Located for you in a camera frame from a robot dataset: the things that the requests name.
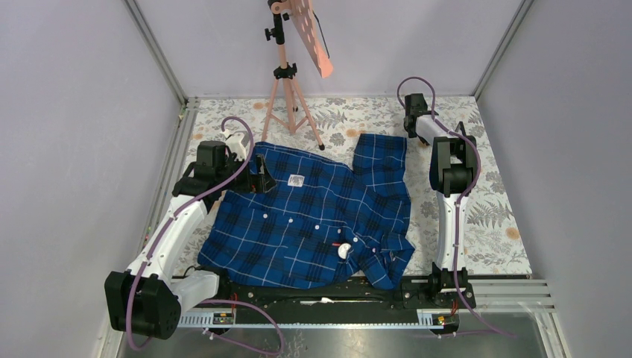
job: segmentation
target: white round object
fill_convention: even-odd
[[[346,242],[344,244],[338,246],[338,256],[342,260],[346,260],[347,259],[347,253],[349,252],[350,249],[351,249],[351,244],[347,244]]]

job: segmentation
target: shirt pocket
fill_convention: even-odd
[[[283,255],[283,267],[290,278],[331,283],[339,260],[337,247],[303,237],[289,242]]]

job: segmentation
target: tripod knob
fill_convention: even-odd
[[[265,29],[265,38],[270,41],[270,38],[274,37],[274,33],[272,31],[270,31],[269,28]]]

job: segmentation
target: tripod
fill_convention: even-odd
[[[270,124],[270,118],[276,119],[283,127],[290,131],[290,134],[295,134],[296,130],[303,125],[306,121],[312,127],[316,141],[318,142],[318,148],[323,151],[325,145],[323,144],[316,124],[312,118],[312,114],[309,112],[305,98],[303,97],[303,91],[300,90],[300,86],[295,76],[297,74],[296,63],[289,66],[288,60],[285,56],[285,34],[283,33],[283,21],[289,19],[289,15],[284,13],[281,15],[281,10],[289,9],[289,6],[285,2],[268,0],[268,5],[272,11],[272,17],[274,18],[274,27],[272,29],[265,29],[265,37],[268,41],[271,37],[276,39],[276,46],[279,50],[279,67],[274,71],[274,84],[272,85],[272,94],[270,95],[270,101],[268,102],[268,111],[265,114],[265,123],[263,126],[262,140],[265,141],[268,137],[268,125]],[[279,88],[279,80],[283,80],[283,90],[285,91],[285,105],[288,109],[288,123],[285,123],[279,117],[272,114],[272,107],[274,105],[274,98],[277,96],[277,89]],[[294,94],[296,93],[298,100],[300,101],[303,110],[305,111],[305,117],[301,119],[298,124],[294,118],[294,112],[298,111],[298,106],[295,105]]]

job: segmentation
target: leaf pattern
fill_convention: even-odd
[[[306,98],[316,121],[317,131],[326,146],[320,151],[309,124],[291,135],[274,120],[270,121],[268,141],[300,148],[351,166],[353,151],[361,133],[407,136],[403,129],[403,109],[394,97]],[[207,99],[200,104],[193,128],[186,165],[195,160],[202,140],[222,140],[220,122],[226,116],[239,116],[250,126],[255,141],[261,140],[267,98]],[[482,160],[482,175],[467,204],[466,264],[470,274],[530,274],[531,267],[517,230],[514,213],[502,184],[496,159],[491,151],[484,123],[472,97],[438,97],[437,111],[448,128],[463,121],[467,133],[476,137]],[[285,100],[277,98],[273,113],[287,121]],[[304,117],[303,109],[296,114]],[[236,122],[228,122],[231,131],[243,131]],[[437,259],[439,211],[435,192],[428,182],[432,148],[418,139],[408,140],[404,181],[411,196],[411,224],[406,238],[416,248],[405,274],[428,274]],[[197,263],[198,252],[215,222],[218,203],[195,229],[179,259],[176,274]]]

